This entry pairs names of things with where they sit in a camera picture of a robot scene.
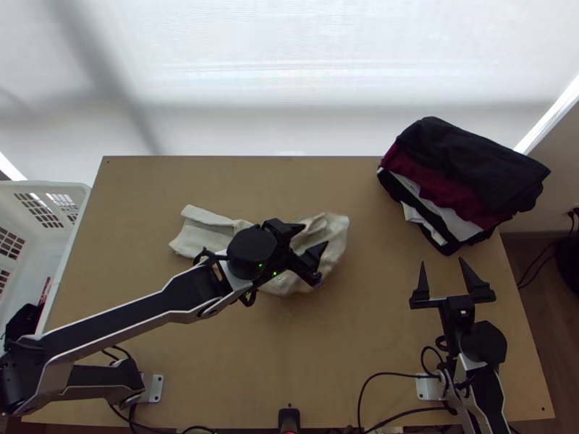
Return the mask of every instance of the laundry basket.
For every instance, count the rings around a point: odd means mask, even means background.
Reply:
[[[84,184],[0,182],[0,354],[6,324],[27,303],[44,303],[43,331],[89,194]]]

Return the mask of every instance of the tabletop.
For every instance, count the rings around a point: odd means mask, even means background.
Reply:
[[[350,218],[347,248],[324,288],[288,298],[258,294],[215,318],[169,324],[123,343],[143,372],[165,376],[162,400],[138,421],[157,427],[276,427],[291,404],[304,427],[355,425],[363,381],[419,373],[420,351],[442,334],[436,310],[410,310],[425,261],[431,295],[465,293],[458,256],[495,290],[476,306],[506,336],[500,376],[508,420],[554,417],[541,363],[500,235],[451,257],[404,220],[372,157],[105,157],[46,330],[158,291],[190,267],[168,243],[192,204],[230,218],[294,221],[323,211]],[[95,354],[81,363],[108,364]],[[435,364],[435,359],[427,363]],[[366,427],[424,407],[411,378],[380,377],[362,403]],[[54,402],[31,422],[123,425],[104,400]],[[446,412],[404,425],[458,423]]]

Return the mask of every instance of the stack of folded clothes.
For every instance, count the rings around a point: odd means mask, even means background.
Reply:
[[[529,211],[550,170],[538,161],[436,117],[410,125],[382,158],[378,179],[445,255],[488,239]]]

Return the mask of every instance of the crumpled cloth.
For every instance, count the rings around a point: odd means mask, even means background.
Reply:
[[[232,220],[211,211],[187,205],[181,215],[185,222],[181,232],[169,246],[181,256],[194,258],[204,247],[212,252],[225,250],[233,236],[253,223],[246,220]],[[291,242],[292,249],[299,255],[309,247],[328,241],[318,269],[326,278],[346,250],[347,229],[350,220],[346,216],[320,213],[293,223],[305,224],[305,228]],[[263,286],[260,291],[285,297],[296,292],[312,292],[313,289],[292,271],[285,271]]]

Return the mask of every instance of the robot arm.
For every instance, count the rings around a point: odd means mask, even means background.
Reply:
[[[22,336],[0,358],[0,408],[22,416],[50,401],[102,397],[127,407],[142,398],[144,378],[132,359],[108,367],[76,360],[166,323],[194,323],[240,300],[251,306],[258,288],[277,274],[294,271],[312,287],[327,242],[297,255],[290,240],[304,228],[274,218],[238,232],[227,250],[174,276],[154,294],[42,335]]]
[[[462,259],[460,267],[468,294],[430,298],[424,264],[410,309],[439,310],[444,337],[436,340],[448,352],[438,366],[438,378],[417,378],[419,399],[447,402],[456,410],[466,434],[510,434],[504,418],[504,394],[499,364],[507,355],[507,340],[488,321],[475,323],[475,303],[494,302],[489,284]]]

